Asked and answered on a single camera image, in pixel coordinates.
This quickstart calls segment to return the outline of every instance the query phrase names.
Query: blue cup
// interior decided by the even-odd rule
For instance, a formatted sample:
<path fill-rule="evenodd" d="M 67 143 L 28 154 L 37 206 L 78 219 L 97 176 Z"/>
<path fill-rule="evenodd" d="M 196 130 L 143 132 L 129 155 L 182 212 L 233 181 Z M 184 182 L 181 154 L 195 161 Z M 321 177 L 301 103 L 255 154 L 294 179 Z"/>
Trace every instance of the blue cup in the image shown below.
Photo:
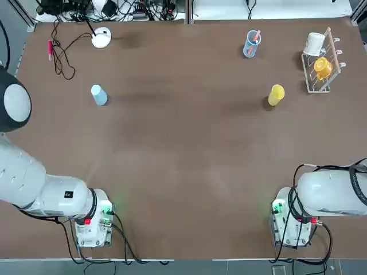
<path fill-rule="evenodd" d="M 261 34 L 259 34 L 259 37 L 257 38 L 256 41 L 253 40 L 256 36 L 256 33 L 257 30 L 250 30 L 247 33 L 246 43 L 243 47 L 243 54 L 248 58 L 254 57 L 257 47 L 261 42 Z"/>
<path fill-rule="evenodd" d="M 93 85 L 91 89 L 92 96 L 97 105 L 102 106 L 107 102 L 107 94 L 100 85 Z"/>

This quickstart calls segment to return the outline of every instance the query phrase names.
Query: white cup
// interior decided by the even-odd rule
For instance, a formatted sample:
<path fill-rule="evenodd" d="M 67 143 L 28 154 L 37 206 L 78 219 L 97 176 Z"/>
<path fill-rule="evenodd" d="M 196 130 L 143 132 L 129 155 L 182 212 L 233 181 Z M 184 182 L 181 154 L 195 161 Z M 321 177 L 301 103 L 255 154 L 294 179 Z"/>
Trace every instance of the white cup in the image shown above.
<path fill-rule="evenodd" d="M 303 53 L 308 56 L 319 56 L 325 36 L 321 33 L 309 33 Z"/>

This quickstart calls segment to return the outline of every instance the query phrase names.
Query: drying rack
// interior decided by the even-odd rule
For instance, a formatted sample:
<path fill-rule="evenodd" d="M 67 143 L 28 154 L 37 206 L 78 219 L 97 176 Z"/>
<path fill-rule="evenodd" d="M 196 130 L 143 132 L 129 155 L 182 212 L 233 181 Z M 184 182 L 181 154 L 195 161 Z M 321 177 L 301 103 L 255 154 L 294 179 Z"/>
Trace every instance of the drying rack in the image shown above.
<path fill-rule="evenodd" d="M 342 54 L 343 51 L 341 49 L 335 49 L 334 43 L 340 42 L 340 38 L 333 38 L 331 34 L 331 29 L 329 27 L 326 29 L 324 36 L 325 40 L 319 56 L 309 56 L 304 53 L 301 54 L 304 76 L 306 78 L 307 91 L 309 93 L 330 93 L 330 83 L 339 74 L 341 74 L 341 68 L 346 66 L 344 62 L 339 63 L 338 61 L 338 55 Z M 329 62 L 333 64 L 333 71 L 331 72 L 330 76 L 324 78 L 323 80 L 317 79 L 317 74 L 313 66 L 315 61 L 319 57 L 325 57 L 327 60 L 329 60 Z"/>

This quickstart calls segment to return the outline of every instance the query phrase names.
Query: pen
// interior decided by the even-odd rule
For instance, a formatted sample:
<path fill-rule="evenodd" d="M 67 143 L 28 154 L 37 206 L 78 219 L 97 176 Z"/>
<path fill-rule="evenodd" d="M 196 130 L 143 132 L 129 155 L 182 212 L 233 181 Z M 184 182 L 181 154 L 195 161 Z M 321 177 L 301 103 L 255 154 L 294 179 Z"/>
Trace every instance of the pen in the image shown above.
<path fill-rule="evenodd" d="M 48 60 L 49 61 L 52 60 L 52 44 L 51 44 L 51 40 L 48 41 Z"/>

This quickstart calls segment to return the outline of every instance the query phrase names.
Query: cup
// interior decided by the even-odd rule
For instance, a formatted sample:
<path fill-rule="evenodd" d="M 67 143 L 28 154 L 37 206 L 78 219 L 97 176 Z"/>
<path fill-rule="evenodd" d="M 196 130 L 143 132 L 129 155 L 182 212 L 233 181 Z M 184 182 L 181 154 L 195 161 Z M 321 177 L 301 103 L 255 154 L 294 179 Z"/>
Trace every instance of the cup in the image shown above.
<path fill-rule="evenodd" d="M 259 37 L 257 38 L 256 41 L 253 40 L 255 38 L 256 33 L 257 30 L 250 30 L 247 33 L 246 43 L 243 47 L 243 54 L 248 58 L 254 57 L 257 47 L 261 42 L 261 34 L 259 34 Z"/>
<path fill-rule="evenodd" d="M 308 56 L 319 56 L 325 36 L 321 33 L 309 33 L 303 53 Z"/>
<path fill-rule="evenodd" d="M 102 106 L 107 102 L 107 94 L 100 85 L 93 85 L 91 89 L 92 96 L 97 105 Z"/>
<path fill-rule="evenodd" d="M 317 58 L 314 64 L 316 77 L 319 81 L 327 78 L 333 71 L 333 65 L 325 57 Z"/>
<path fill-rule="evenodd" d="M 279 84 L 275 84 L 271 88 L 271 92 L 268 96 L 268 102 L 270 106 L 275 106 L 276 104 L 278 104 L 279 101 L 284 98 L 284 95 L 285 95 L 284 88 Z"/>

